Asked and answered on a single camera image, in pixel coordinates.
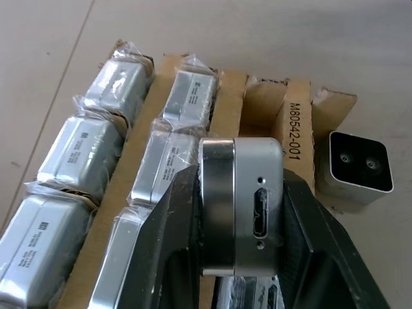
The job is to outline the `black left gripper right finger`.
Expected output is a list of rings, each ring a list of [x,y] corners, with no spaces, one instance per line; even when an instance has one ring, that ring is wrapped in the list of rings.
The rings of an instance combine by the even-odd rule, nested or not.
[[[278,277],[285,308],[388,308],[345,228],[284,171]]]

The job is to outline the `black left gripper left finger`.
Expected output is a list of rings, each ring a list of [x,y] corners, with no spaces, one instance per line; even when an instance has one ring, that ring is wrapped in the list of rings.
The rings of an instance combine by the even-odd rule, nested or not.
[[[124,280],[124,308],[198,308],[201,275],[198,167],[178,172],[144,221]]]

